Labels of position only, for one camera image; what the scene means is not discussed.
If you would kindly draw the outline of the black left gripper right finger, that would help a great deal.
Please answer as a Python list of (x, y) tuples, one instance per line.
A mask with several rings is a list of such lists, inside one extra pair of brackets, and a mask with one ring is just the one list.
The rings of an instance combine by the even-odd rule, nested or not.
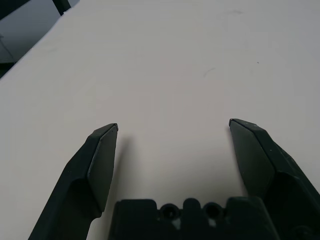
[(229, 120), (235, 158), (249, 196), (259, 197), (282, 240), (320, 238), (320, 194), (295, 160), (258, 125)]

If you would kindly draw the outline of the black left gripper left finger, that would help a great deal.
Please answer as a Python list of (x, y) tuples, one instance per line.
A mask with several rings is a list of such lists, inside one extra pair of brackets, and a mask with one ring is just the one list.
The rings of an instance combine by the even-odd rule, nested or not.
[(29, 239), (85, 240), (105, 211), (112, 183), (118, 125), (98, 128), (64, 167)]

